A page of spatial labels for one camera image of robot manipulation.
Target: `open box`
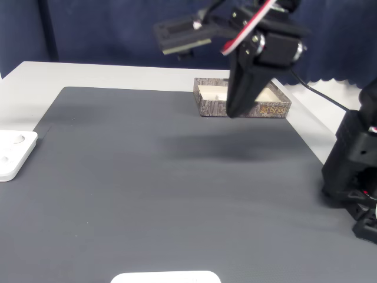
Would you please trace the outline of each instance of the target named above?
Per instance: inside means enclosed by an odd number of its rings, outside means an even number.
[[[228,79],[195,78],[194,96],[201,116],[227,117],[226,97]],[[291,101],[269,82],[255,101],[255,106],[242,117],[285,118]]]

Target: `black mechanical part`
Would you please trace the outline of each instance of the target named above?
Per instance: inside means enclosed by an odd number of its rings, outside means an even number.
[[[227,26],[227,22],[217,17],[209,17],[199,29],[193,23],[197,15],[160,22],[154,25],[154,34],[160,49],[165,55],[190,50],[209,44],[215,37],[234,38],[238,31]]]
[[[158,23],[154,31],[164,54],[190,54],[188,50],[211,43],[214,37],[235,38],[259,10],[235,7],[231,20],[209,15],[223,1],[213,1],[198,15]],[[284,1],[282,7],[288,8]],[[200,24],[194,28],[194,22]],[[275,76],[289,71],[303,53],[302,37],[309,31],[289,19],[288,12],[270,10],[254,31],[230,54],[227,115],[242,116]]]
[[[362,107],[346,112],[337,141],[322,169],[323,192],[357,220],[358,238],[377,243],[377,80],[360,93]]]
[[[255,7],[235,7],[231,25],[242,29],[258,11]],[[270,11],[252,35],[230,54],[230,78],[227,93],[227,115],[246,114],[266,84],[291,70],[303,52],[301,38],[306,28],[292,22],[288,15]]]

